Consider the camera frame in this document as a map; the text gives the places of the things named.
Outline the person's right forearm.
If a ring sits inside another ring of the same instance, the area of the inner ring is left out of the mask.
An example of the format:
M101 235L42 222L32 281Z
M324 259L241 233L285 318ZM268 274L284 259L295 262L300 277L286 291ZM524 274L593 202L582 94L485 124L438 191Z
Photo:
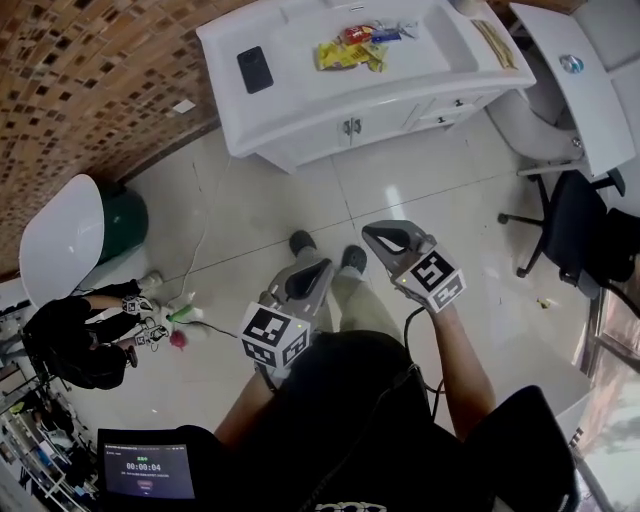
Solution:
M496 407L494 388L453 304L430 314L452 425L464 441Z

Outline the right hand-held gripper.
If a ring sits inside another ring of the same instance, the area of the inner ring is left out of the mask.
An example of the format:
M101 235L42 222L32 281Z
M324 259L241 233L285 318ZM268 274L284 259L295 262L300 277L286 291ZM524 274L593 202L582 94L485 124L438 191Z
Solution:
M384 267L395 273L392 283L407 298L432 313L451 305L465 290L461 268L444 246L409 220L382 220L362 228L365 243Z

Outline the white fixed cabinet door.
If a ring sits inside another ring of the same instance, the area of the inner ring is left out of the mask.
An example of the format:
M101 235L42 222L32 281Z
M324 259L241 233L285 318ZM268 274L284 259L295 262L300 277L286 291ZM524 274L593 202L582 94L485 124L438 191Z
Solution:
M418 100L394 100L355 114L352 118L351 146L367 145L401 132L418 104Z

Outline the person's left dark shoe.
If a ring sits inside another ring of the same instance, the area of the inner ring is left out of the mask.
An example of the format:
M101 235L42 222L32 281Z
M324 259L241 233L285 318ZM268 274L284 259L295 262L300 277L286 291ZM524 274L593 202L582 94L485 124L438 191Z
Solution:
M290 236L289 248L296 258L311 254L317 250L311 234L305 230L297 230Z

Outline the person's dark shoe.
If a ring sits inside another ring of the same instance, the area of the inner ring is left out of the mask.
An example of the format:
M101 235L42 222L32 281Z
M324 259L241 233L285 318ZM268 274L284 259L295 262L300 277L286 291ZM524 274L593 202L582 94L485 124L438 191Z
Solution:
M311 254L317 250L311 234L305 230L297 230L290 236L289 248L296 258Z
M360 246L349 245L343 251L341 270L353 271L362 275L366 270L367 262L367 255Z

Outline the black tablet screen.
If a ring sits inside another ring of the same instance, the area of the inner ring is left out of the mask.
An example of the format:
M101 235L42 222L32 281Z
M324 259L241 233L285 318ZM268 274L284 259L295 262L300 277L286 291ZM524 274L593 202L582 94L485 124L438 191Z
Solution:
M105 512L170 512L196 503L187 444L177 431L100 429L97 441Z

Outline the bundle of bamboo strips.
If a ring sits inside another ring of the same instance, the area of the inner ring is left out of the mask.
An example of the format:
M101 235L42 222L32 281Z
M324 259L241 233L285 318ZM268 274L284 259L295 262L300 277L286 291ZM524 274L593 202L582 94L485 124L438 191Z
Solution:
M484 37L503 69L517 70L516 60L507 43L501 38L498 30L490 22L473 19L473 26Z

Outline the person's left forearm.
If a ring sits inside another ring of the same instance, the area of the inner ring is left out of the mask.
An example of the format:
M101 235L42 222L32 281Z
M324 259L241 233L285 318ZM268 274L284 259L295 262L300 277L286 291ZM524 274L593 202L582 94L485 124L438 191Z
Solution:
M251 433L273 397L274 392L263 376L255 373L216 428L215 437L228 449L236 449Z

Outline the dark green round bin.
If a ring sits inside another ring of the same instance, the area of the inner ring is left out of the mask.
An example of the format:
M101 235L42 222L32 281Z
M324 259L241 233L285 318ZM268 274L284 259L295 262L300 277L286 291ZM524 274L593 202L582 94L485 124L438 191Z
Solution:
M149 216L144 199L123 184L100 182L98 189L104 211L104 240L98 261L101 265L145 241Z

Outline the black office chair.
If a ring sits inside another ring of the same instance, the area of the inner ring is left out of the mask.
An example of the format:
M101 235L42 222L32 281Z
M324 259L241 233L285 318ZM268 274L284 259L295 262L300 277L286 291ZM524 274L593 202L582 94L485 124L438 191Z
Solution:
M589 181L577 170L560 175L553 193L547 194L542 176L531 175L541 199L543 218L500 213L497 221L510 221L537 226L540 239L525 267L516 275L525 278L541 255L545 255L559 269L561 281L579 288L584 295L595 298L607 289L625 304L633 302L617 286L626 283L636 269L640 256L640 217L609 208L599 194L613 187L623 196L626 184L618 169L607 176Z

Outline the black smartphone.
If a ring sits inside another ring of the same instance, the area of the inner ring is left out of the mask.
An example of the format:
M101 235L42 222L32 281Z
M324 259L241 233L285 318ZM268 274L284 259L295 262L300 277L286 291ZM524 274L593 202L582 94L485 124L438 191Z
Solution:
M239 69L248 94L255 94L274 85L274 80L260 46L237 55Z

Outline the white shell chair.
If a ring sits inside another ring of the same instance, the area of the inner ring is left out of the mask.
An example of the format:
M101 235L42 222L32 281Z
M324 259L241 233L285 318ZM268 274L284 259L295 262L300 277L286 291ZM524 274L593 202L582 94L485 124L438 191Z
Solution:
M36 308L70 295L98 264L105 217L96 182L72 178L28 223L19 248L25 293Z

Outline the person's right dark shoe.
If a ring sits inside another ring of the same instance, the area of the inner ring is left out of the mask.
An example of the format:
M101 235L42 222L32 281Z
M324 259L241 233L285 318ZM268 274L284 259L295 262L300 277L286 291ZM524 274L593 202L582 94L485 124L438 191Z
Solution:
M366 270L367 262L367 255L360 246L349 245L343 251L341 270L353 271L362 275Z

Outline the yellow snack packet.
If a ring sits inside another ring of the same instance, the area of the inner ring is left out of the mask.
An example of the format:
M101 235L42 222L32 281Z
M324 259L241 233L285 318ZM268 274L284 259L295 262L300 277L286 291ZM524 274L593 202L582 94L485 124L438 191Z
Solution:
M381 73L386 69L386 45L362 42L343 44L329 42L319 44L315 51L315 64L319 71L341 71L366 65L372 72Z

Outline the white board panel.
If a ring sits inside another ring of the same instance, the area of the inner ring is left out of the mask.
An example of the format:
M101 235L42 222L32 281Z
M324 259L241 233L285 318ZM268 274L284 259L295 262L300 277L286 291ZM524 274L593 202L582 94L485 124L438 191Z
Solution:
M581 422L590 400L591 395L587 394L570 407L555 415L556 422L559 425L567 445L575 441L575 436L581 428Z

